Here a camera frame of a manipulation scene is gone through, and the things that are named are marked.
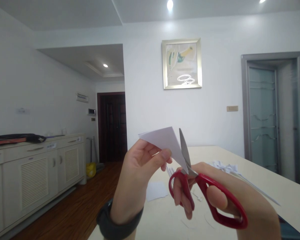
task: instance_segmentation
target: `white wall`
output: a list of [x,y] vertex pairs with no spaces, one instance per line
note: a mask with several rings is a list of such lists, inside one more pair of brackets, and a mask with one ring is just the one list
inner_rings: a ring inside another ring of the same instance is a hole
[[280,160],[282,176],[295,181],[291,61],[278,68]]
[[[32,34],[0,9],[0,135],[61,134],[62,128],[96,135],[86,114],[96,106],[94,82],[33,49]],[[87,94],[89,103],[76,101],[76,91]],[[17,115],[22,107],[30,114]]]
[[96,82],[96,93],[124,92],[124,77],[112,78],[112,81]]
[[[202,89],[163,90],[161,42],[202,42]],[[181,127],[189,146],[244,156],[240,56],[300,51],[300,11],[37,32],[38,48],[123,43],[128,147],[137,134]],[[239,105],[238,112],[226,112]]]

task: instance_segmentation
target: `yellow bucket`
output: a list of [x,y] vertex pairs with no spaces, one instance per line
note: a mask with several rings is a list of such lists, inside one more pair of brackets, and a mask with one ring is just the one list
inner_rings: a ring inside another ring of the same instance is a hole
[[87,163],[86,174],[88,178],[92,178],[96,175],[96,163]]

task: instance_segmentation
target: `scissor blade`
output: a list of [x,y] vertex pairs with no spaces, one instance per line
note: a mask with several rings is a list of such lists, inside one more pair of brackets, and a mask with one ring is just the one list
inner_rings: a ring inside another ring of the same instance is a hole
[[188,147],[186,144],[186,140],[184,140],[184,136],[181,131],[181,128],[179,128],[179,133],[180,133],[180,143],[181,143],[182,155],[183,155],[184,159],[186,160],[187,165],[191,167],[191,161],[190,161],[190,156],[189,156],[189,152],[188,152]]

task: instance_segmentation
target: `frosted glass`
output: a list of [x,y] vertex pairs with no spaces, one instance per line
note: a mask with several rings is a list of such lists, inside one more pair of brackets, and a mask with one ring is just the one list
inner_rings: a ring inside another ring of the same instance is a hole
[[252,161],[277,172],[277,141],[271,139],[277,137],[274,81],[274,71],[249,68]]

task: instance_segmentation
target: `wall outlet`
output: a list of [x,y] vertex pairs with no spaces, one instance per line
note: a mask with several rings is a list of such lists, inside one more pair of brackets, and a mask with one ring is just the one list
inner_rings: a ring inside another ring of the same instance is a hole
[[227,106],[227,112],[237,112],[238,106]]
[[18,108],[16,109],[16,114],[30,114],[30,109]]

